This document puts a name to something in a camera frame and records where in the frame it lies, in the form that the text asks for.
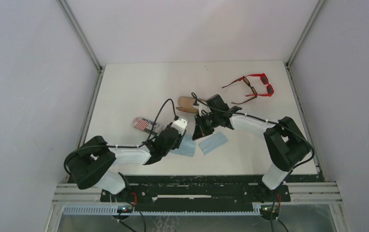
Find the light blue cleaning cloth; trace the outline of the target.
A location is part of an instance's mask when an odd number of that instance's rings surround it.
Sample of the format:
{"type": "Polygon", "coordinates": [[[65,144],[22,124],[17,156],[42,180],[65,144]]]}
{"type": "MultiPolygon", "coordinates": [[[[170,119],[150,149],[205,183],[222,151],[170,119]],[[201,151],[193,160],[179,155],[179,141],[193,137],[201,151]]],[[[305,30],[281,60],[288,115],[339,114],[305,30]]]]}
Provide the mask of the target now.
{"type": "Polygon", "coordinates": [[[186,134],[183,137],[179,148],[171,150],[170,153],[186,157],[193,157],[195,155],[195,151],[196,143],[192,140],[191,135],[186,134]]]}

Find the brown striped glasses case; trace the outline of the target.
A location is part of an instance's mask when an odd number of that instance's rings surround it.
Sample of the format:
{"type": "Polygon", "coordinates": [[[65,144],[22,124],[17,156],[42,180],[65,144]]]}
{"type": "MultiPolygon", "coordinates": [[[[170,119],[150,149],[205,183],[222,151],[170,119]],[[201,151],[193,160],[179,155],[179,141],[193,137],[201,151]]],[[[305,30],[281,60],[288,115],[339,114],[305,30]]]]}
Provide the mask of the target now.
{"type": "Polygon", "coordinates": [[[199,113],[198,101],[191,97],[179,97],[177,101],[176,109],[186,113],[199,113]]]}

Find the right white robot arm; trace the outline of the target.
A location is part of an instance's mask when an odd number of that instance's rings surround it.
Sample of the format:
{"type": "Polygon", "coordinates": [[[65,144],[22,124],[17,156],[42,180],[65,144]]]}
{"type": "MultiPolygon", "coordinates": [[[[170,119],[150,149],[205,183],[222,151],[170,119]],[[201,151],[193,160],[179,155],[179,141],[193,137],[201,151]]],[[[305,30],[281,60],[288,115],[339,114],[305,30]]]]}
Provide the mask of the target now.
{"type": "Polygon", "coordinates": [[[241,107],[229,107],[218,94],[206,101],[195,93],[191,96],[199,110],[195,115],[194,141],[213,134],[217,127],[246,131],[263,138],[272,162],[262,177],[262,184],[268,190],[276,190],[297,167],[309,162],[310,159],[305,159],[308,153],[315,154],[311,143],[288,116],[271,121],[245,113],[241,107]]]}

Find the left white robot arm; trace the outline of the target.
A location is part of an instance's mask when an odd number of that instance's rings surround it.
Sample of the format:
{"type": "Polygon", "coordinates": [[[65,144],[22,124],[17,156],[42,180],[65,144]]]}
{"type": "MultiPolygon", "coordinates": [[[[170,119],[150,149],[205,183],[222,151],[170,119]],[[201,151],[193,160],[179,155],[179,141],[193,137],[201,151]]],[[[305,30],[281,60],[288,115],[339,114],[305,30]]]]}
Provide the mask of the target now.
{"type": "Polygon", "coordinates": [[[167,126],[160,134],[134,148],[110,145],[102,136],[95,136],[66,156],[64,170],[76,182],[78,189],[99,188],[117,197],[127,197],[131,189],[127,178],[110,168],[159,162],[170,151],[179,148],[185,134],[185,129],[167,126]]]}

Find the brown tortoise sunglasses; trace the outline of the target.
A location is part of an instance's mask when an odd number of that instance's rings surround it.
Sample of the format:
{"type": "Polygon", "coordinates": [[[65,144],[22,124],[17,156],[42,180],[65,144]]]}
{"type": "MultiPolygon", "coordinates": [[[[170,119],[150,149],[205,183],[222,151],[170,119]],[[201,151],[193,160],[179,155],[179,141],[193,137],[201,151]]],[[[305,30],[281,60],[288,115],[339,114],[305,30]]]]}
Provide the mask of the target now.
{"type": "Polygon", "coordinates": [[[231,81],[229,84],[222,86],[222,89],[229,87],[232,90],[237,90],[239,95],[245,95],[244,97],[239,97],[236,101],[232,101],[231,103],[234,105],[242,105],[257,99],[257,91],[246,76],[231,81]]]}

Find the red sunglasses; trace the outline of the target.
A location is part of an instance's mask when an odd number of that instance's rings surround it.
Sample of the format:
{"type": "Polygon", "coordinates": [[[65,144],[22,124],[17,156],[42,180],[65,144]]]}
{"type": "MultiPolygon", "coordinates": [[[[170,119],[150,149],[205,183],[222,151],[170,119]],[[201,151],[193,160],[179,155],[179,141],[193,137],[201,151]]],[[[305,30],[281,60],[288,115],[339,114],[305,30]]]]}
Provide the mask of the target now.
{"type": "Polygon", "coordinates": [[[268,79],[268,77],[265,73],[250,74],[250,75],[245,76],[245,78],[247,78],[247,77],[257,77],[257,78],[259,78],[260,81],[262,82],[262,84],[266,87],[267,93],[264,93],[264,94],[253,93],[253,94],[250,94],[250,95],[246,95],[246,97],[250,97],[250,96],[271,97],[274,94],[273,86],[269,83],[269,79],[268,79]]]}

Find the flag print glasses case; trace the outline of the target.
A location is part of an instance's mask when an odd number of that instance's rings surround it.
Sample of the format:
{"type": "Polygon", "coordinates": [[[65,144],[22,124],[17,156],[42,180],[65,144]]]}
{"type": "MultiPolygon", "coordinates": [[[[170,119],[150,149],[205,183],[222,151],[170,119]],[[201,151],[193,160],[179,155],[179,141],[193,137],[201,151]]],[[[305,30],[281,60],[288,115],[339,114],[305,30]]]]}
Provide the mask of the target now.
{"type": "Polygon", "coordinates": [[[162,129],[160,124],[143,117],[135,118],[132,124],[134,128],[146,133],[151,133],[152,135],[159,134],[162,129]]]}

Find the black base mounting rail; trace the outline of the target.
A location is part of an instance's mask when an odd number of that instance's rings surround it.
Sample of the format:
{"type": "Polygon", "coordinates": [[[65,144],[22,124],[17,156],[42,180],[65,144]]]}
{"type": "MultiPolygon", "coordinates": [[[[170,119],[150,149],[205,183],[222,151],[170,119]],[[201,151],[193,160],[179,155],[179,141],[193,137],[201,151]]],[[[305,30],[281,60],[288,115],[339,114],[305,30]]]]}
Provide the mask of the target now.
{"type": "Polygon", "coordinates": [[[291,202],[290,190],[282,185],[268,190],[261,175],[128,175],[126,190],[111,196],[100,193],[101,202],[127,200],[142,212],[245,212],[252,205],[279,208],[291,202]]]}

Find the left aluminium frame post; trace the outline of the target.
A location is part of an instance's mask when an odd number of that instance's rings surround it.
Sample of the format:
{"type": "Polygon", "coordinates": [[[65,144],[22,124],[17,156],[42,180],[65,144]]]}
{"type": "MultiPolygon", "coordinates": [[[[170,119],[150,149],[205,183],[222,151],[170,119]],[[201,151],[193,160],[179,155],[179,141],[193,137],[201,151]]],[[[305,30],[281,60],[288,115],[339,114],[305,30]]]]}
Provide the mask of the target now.
{"type": "Polygon", "coordinates": [[[79,148],[80,146],[83,145],[83,143],[85,142],[85,139],[87,138],[87,133],[89,130],[90,122],[92,119],[97,97],[99,94],[100,85],[103,79],[103,66],[100,64],[99,59],[97,58],[90,42],[88,41],[87,36],[85,35],[82,27],[80,26],[77,20],[77,17],[75,16],[73,10],[71,9],[71,6],[68,3],[68,1],[56,0],[56,2],[59,5],[60,9],[62,10],[71,29],[73,30],[82,48],[84,49],[85,53],[88,55],[90,61],[92,62],[96,70],[96,75],[94,78],[95,82],[94,82],[94,85],[90,93],[90,98],[88,101],[87,109],[84,114],[83,123],[80,129],[80,134],[79,134],[78,141],[76,144],[76,147],[79,148]]]}

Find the aluminium frame post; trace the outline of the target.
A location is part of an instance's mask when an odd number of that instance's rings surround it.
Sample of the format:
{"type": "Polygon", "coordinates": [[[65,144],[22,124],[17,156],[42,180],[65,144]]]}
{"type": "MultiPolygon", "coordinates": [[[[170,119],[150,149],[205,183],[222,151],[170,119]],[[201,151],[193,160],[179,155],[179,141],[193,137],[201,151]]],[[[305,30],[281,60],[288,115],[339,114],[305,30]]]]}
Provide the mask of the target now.
{"type": "Polygon", "coordinates": [[[83,145],[83,143],[85,142],[85,139],[87,138],[87,133],[89,130],[90,122],[92,119],[97,97],[99,94],[100,85],[103,79],[103,66],[100,64],[99,59],[97,58],[90,42],[88,41],[87,36],[85,35],[82,27],[80,26],[77,20],[77,17],[75,16],[73,10],[71,9],[71,6],[68,3],[68,1],[56,0],[56,2],[59,5],[60,9],[62,10],[71,29],[73,30],[82,48],[84,49],[85,53],[88,55],[90,61],[92,62],[96,70],[96,75],[94,78],[95,82],[94,82],[94,85],[90,93],[90,98],[88,101],[87,109],[84,114],[83,123],[80,129],[80,134],[79,134],[78,141],[76,144],[76,147],[79,148],[80,146],[83,145]]]}
{"type": "Polygon", "coordinates": [[[307,139],[309,142],[311,142],[313,148],[316,148],[316,144],[313,141],[313,136],[311,135],[311,128],[308,125],[308,121],[307,121],[307,115],[305,112],[305,108],[302,102],[302,97],[300,95],[300,92],[298,90],[298,86],[296,83],[296,78],[294,77],[294,64],[295,61],[298,58],[298,55],[300,54],[301,49],[303,48],[304,44],[306,43],[306,40],[308,39],[308,36],[310,35],[313,27],[316,24],[317,19],[319,18],[319,16],[321,15],[321,12],[323,11],[325,5],[328,3],[327,0],[318,0],[311,15],[310,18],[308,19],[297,43],[295,44],[293,51],[291,52],[287,62],[284,63],[284,67],[289,79],[289,83],[291,86],[291,89],[293,91],[293,95],[295,98],[295,102],[298,108],[298,112],[300,114],[300,118],[301,121],[303,123],[303,127],[304,127],[304,131],[305,134],[307,136],[307,139]]]}

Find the right aluminium frame post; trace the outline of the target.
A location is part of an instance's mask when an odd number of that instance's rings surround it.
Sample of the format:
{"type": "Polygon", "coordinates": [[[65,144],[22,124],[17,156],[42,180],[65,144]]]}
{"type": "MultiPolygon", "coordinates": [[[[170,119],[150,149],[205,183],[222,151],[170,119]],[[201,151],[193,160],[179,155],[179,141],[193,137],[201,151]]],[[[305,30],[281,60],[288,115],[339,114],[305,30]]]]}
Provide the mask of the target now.
{"type": "Polygon", "coordinates": [[[319,16],[321,15],[321,12],[323,11],[325,5],[328,3],[327,0],[318,0],[311,15],[310,18],[308,19],[297,43],[295,44],[293,51],[291,52],[287,62],[284,63],[284,67],[289,79],[289,83],[291,86],[291,89],[293,91],[293,95],[295,98],[295,102],[298,108],[298,112],[300,114],[300,118],[301,121],[303,123],[303,127],[304,127],[304,131],[305,134],[307,136],[307,139],[309,142],[311,142],[313,148],[316,148],[316,144],[313,141],[313,136],[311,135],[311,128],[308,125],[308,121],[307,121],[307,115],[305,112],[305,108],[302,102],[302,97],[300,95],[300,92],[298,90],[298,86],[296,83],[296,78],[294,77],[294,64],[295,61],[298,58],[298,55],[300,54],[301,49],[303,48],[304,44],[306,43],[306,40],[308,39],[308,36],[310,35],[313,27],[316,24],[317,19],[319,18],[319,16]]]}

